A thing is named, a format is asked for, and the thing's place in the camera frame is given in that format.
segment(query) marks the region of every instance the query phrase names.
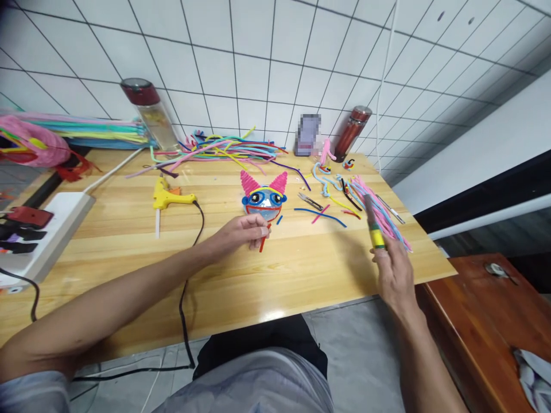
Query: person's left hand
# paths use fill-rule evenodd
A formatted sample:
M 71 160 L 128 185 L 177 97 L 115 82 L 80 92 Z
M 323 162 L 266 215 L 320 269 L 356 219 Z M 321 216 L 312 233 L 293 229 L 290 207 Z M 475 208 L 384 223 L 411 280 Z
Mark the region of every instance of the person's left hand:
M 260 214 L 251 214 L 233 218 L 202 244 L 221 257 L 247 243 L 251 250 L 258 248 L 263 237 L 270 237 L 268 222 Z

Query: pipe cleaner cat face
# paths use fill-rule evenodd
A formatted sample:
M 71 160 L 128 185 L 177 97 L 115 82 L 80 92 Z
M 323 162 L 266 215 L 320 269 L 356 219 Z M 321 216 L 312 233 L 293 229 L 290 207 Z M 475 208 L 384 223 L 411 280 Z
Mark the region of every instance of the pipe cleaner cat face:
M 247 214 L 259 213 L 266 221 L 273 221 L 281 212 L 287 185 L 287 172 L 278 175 L 270 185 L 262 185 L 254 178 L 241 171 L 241 185 L 245 190 L 245 196 L 241 200 Z

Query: pink pipe cleaner figure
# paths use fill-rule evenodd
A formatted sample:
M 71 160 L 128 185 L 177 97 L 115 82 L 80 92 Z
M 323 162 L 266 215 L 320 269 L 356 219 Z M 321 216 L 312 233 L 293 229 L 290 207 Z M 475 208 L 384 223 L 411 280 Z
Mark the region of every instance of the pink pipe cleaner figure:
M 287 172 L 278 175 L 270 185 L 260 185 L 255 179 L 241 171 L 241 186 L 245 196 L 241 200 L 247 214 L 259 213 L 268 222 L 273 221 L 281 212 L 283 202 L 287 200 L 285 186 Z
M 323 149 L 321 150 L 321 157 L 320 157 L 320 164 L 325 165 L 325 160 L 327 159 L 327 155 L 332 160 L 336 160 L 336 156 L 331 153 L 331 141 L 329 138 L 325 138 L 325 141 L 323 142 Z

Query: pink cat ear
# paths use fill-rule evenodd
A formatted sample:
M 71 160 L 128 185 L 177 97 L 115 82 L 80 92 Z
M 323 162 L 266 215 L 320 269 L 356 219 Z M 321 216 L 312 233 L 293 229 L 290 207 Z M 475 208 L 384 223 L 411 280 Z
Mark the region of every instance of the pink cat ear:
M 259 183 L 256 182 L 254 178 L 248 173 L 246 173 L 244 170 L 241 170 L 241 186 L 245 190 L 246 196 L 251 195 L 252 191 L 260 188 Z
M 287 171 L 278 175 L 270 184 L 270 188 L 275 189 L 277 192 L 283 195 L 285 193 L 285 185 L 287 185 Z

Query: wooden table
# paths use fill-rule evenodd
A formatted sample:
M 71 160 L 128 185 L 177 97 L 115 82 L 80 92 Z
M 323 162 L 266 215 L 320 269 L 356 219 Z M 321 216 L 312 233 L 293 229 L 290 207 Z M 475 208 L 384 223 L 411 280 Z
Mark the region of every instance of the wooden table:
M 102 171 L 109 171 L 128 153 L 93 150 L 87 158 Z M 346 172 L 333 163 L 333 175 L 360 175 L 406 221 L 399 228 L 410 241 L 416 270 L 416 283 L 456 273 L 425 231 L 405 209 L 387 183 L 361 154 L 353 156 L 356 165 Z M 304 175 L 311 172 L 310 158 L 292 155 L 278 159 L 299 167 Z M 148 172 L 125 179 L 125 175 L 150 165 L 144 151 L 123 167 L 92 195 L 94 207 L 69 242 L 57 264 L 41 284 L 37 316 L 40 318 L 79 294 L 129 271 L 159 261 L 193 243 L 201 226 L 201 216 L 193 205 L 171 205 L 161 213 L 161 239 L 155 239 L 155 213 L 152 208 L 153 186 L 158 173 Z M 265 177 L 250 166 L 250 172 L 261 184 L 270 183 L 283 170 L 263 166 Z M 201 239 L 214 234 L 230 218 L 243 214 L 240 168 L 233 162 L 188 162 L 177 169 L 180 176 L 174 185 L 183 194 L 194 193 L 205 213 Z M 190 338 L 241 328 L 373 295 L 377 293 L 376 266 L 371 262 L 371 242 L 365 215 L 361 221 L 341 212 L 342 208 L 320 194 L 321 184 L 307 178 L 312 192 L 301 189 L 304 183 L 288 170 L 284 218 L 273 225 L 264 251 L 240 249 L 232 257 L 206 268 L 189 283 L 184 312 Z M 81 191 L 101 174 L 72 184 L 63 183 L 59 191 Z M 348 225 L 320 218 L 312 225 L 314 214 L 294 211 L 309 208 L 298 192 L 320 204 L 332 204 L 327 213 Z M 331 194 L 348 204 L 342 193 Z M 88 361 L 108 360 L 182 341 L 178 315 L 180 289 L 152 307 L 130 325 L 98 345 Z M 0 298 L 0 344 L 29 324 L 33 290 L 4 295 Z

